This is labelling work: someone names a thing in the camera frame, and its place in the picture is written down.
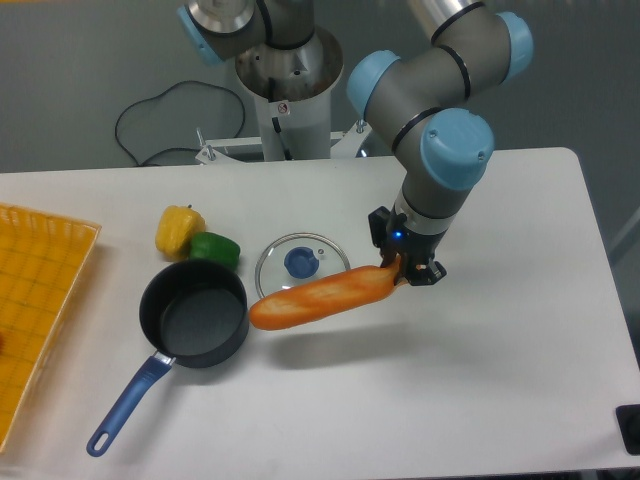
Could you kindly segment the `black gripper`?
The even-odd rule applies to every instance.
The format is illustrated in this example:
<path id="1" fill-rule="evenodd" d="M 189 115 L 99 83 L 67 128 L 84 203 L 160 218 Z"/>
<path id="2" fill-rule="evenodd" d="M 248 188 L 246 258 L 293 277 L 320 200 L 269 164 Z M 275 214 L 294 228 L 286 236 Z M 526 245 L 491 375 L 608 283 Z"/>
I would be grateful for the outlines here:
<path id="1" fill-rule="evenodd" d="M 423 235 L 406 227 L 391 228 L 387 232 L 387 242 L 380 249 L 381 268 L 389 267 L 400 257 L 401 269 L 405 270 L 403 277 L 411 286 L 432 286 L 447 275 L 444 266 L 432 260 L 443 233 Z"/>

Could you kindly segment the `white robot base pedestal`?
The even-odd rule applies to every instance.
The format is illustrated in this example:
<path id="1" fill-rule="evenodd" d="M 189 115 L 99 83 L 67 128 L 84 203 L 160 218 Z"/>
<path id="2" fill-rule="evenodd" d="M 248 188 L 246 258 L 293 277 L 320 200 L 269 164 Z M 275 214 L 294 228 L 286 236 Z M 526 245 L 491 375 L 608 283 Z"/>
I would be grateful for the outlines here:
<path id="1" fill-rule="evenodd" d="M 329 150 L 331 93 L 343 72 L 336 38 L 317 26 L 302 46 L 283 50 L 261 44 L 239 55 L 235 69 L 252 95 L 263 146 L 282 133 L 295 156 L 304 146 Z"/>

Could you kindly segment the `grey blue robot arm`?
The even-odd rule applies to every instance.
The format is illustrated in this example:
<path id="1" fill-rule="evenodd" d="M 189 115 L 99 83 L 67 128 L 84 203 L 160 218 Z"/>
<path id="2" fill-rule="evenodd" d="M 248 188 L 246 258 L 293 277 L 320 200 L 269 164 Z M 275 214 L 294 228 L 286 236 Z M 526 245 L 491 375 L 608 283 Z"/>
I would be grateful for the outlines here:
<path id="1" fill-rule="evenodd" d="M 406 172 L 393 207 L 369 217 L 373 244 L 384 264 L 399 261 L 400 279 L 422 286 L 444 277 L 436 248 L 494 150 L 491 128 L 463 103 L 525 70 L 533 39 L 523 19 L 481 1 L 410 7 L 429 49 L 407 61 L 388 50 L 369 54 L 348 75 L 347 96 Z M 343 54 L 312 2 L 188 1 L 177 14 L 206 63 L 234 63 L 254 99 L 266 160 L 329 155 Z"/>

